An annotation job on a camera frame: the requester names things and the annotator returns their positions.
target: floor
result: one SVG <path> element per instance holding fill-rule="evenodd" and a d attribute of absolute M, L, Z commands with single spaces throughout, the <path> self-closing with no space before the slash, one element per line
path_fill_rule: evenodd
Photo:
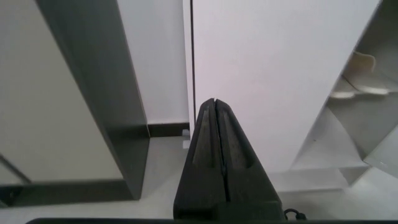
<path fill-rule="evenodd" d="M 173 218 L 173 201 L 187 155 L 183 140 L 150 140 L 140 201 L 1 209 L 1 223 L 20 224 L 40 217 Z M 349 189 L 279 196 L 284 208 L 295 208 L 308 219 L 398 220 L 398 179 L 376 168 Z"/>

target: dark baseboard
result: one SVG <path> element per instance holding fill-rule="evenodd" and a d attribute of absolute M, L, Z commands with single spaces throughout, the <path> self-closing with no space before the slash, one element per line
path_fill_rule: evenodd
<path fill-rule="evenodd" d="M 0 187 L 0 207 L 134 200 L 124 180 Z"/>
<path fill-rule="evenodd" d="M 181 136 L 184 129 L 189 130 L 189 123 L 148 124 L 150 137 Z"/>

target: white furniture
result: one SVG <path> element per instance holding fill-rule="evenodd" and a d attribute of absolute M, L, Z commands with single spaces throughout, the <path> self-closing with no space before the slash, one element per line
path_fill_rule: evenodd
<path fill-rule="evenodd" d="M 229 104 L 276 190 L 348 186 L 398 124 L 395 91 L 328 100 L 355 50 L 375 56 L 374 73 L 398 81 L 397 7 L 379 3 L 209 0 L 184 8 L 192 8 L 196 112 L 209 98 Z M 393 136 L 365 161 L 396 167 L 386 160 Z"/>

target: white wall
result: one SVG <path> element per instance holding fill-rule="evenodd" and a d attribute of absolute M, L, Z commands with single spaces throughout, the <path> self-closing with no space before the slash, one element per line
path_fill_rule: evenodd
<path fill-rule="evenodd" d="M 118 0 L 149 124 L 188 122 L 182 0 Z"/>
<path fill-rule="evenodd" d="M 34 1 L 0 1 L 0 153 L 33 181 L 121 173 Z"/>
<path fill-rule="evenodd" d="M 193 1 L 196 109 L 229 104 L 265 170 L 288 170 L 379 1 Z"/>

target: small white object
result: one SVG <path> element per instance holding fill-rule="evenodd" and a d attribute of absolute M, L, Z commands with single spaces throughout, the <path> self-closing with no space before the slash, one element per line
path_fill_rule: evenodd
<path fill-rule="evenodd" d="M 188 129 L 182 130 L 182 136 L 190 136 L 190 131 Z"/>
<path fill-rule="evenodd" d="M 337 81 L 335 89 L 330 93 L 330 97 L 336 99 L 350 99 L 358 92 L 351 84 L 349 84 L 343 77 Z"/>
<path fill-rule="evenodd" d="M 343 76 L 355 89 L 375 94 L 387 95 L 389 90 L 383 84 L 380 76 L 373 73 L 376 59 L 372 55 L 354 52 L 349 60 Z"/>
<path fill-rule="evenodd" d="M 191 145 L 191 140 L 184 140 L 182 141 L 182 148 L 188 150 L 189 145 Z"/>

